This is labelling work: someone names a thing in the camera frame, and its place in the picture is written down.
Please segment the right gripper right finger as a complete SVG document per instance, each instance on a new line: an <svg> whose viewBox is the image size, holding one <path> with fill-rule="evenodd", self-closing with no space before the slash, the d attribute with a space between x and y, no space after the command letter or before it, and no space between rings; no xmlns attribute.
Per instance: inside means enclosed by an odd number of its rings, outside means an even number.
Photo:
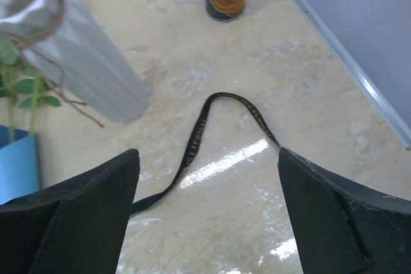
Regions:
<svg viewBox="0 0 411 274"><path fill-rule="evenodd" d="M278 171L304 273L410 273L410 201L286 148Z"/></svg>

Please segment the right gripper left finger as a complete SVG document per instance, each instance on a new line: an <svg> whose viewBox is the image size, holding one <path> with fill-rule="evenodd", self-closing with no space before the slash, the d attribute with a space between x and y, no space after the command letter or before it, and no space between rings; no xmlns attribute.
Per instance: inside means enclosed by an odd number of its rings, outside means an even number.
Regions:
<svg viewBox="0 0 411 274"><path fill-rule="evenodd" d="M1 273L115 273L139 152L1 206Z"/></svg>

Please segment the black ribbon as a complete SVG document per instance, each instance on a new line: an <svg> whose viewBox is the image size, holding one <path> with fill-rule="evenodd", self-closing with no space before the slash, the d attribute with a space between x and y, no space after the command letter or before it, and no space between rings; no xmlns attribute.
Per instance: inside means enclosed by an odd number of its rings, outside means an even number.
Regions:
<svg viewBox="0 0 411 274"><path fill-rule="evenodd" d="M160 193L145 197L142 200L134 202L131 208L131 216L142 213L148 210L149 208L153 207L156 203L158 203L161 199L163 199L170 191L172 191L176 187L177 182L179 181L179 178L182 175L183 171L192 164L192 162L194 161L194 159L196 158L200 150L202 137L203 137L203 134L206 128L207 118L208 118L212 103L216 99L222 99L222 98L233 99L241 103L250 112L251 116L254 118L254 120L256 121L258 126L261 128L261 130L266 134L266 136L277 146L279 150L281 149L281 145L279 141L276 139L276 137L274 136L274 134L268 127L266 121L264 120L262 114L260 113L260 111L257 109L257 107L254 104L252 104L246 98L239 96L237 94L233 94L230 92L216 92L210 95L206 99L200 111L200 114L193 127L191 135L189 136L188 143L187 143L185 152L182 156L180 166L171 184L167 186L167 188L165 188L165 190L161 191Z"/></svg>

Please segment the blue wrapping paper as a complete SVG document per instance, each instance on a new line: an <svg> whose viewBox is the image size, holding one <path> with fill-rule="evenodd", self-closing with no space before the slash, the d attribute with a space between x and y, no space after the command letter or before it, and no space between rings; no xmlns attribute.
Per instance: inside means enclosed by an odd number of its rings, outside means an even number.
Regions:
<svg viewBox="0 0 411 274"><path fill-rule="evenodd" d="M41 188L36 136L20 129L14 134L11 143L9 127L1 126L1 204Z"/></svg>

